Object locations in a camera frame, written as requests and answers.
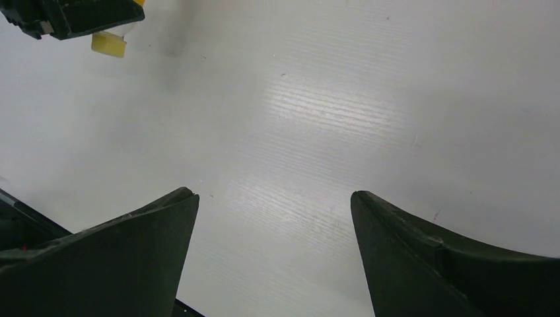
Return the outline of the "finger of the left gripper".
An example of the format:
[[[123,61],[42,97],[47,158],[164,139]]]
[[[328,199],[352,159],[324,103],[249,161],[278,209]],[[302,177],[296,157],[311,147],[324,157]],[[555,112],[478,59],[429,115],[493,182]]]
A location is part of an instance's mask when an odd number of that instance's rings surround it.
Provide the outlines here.
[[[1,13],[37,40],[68,40],[145,18],[142,4],[133,0],[4,0]]]

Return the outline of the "yellow juice bottle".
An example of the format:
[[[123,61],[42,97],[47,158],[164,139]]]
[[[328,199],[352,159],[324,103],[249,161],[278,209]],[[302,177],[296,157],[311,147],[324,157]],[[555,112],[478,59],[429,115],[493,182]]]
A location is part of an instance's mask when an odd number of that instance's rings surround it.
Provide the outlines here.
[[[125,37],[137,21],[143,19],[144,0],[100,1],[102,18],[115,24],[92,35],[91,50],[112,57],[123,58],[127,42]]]

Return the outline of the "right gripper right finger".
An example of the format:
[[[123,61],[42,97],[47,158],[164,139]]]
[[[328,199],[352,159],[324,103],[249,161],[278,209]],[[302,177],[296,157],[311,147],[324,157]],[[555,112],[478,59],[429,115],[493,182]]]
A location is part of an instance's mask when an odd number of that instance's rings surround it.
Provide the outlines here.
[[[376,316],[558,316],[559,260],[492,246],[366,191],[351,216]]]

